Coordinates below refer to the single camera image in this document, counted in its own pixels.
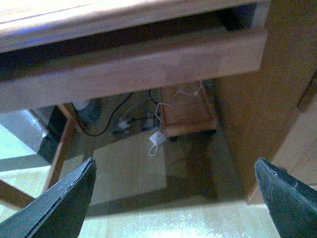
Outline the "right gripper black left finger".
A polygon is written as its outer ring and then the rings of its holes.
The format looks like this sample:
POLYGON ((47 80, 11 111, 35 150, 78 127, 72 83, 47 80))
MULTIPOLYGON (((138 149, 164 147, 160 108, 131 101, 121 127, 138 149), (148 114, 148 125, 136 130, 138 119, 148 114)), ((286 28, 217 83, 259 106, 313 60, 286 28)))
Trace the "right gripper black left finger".
POLYGON ((77 238, 96 180, 96 161, 88 158, 25 208, 0 224, 2 238, 77 238))

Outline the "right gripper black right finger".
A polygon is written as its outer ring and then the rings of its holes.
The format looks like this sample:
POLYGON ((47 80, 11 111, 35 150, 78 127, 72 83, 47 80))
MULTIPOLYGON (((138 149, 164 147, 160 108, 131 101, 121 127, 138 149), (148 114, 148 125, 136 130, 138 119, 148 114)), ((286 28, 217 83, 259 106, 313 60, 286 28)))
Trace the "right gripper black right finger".
POLYGON ((317 236, 317 191, 264 158, 255 175, 270 217, 282 238, 317 236))

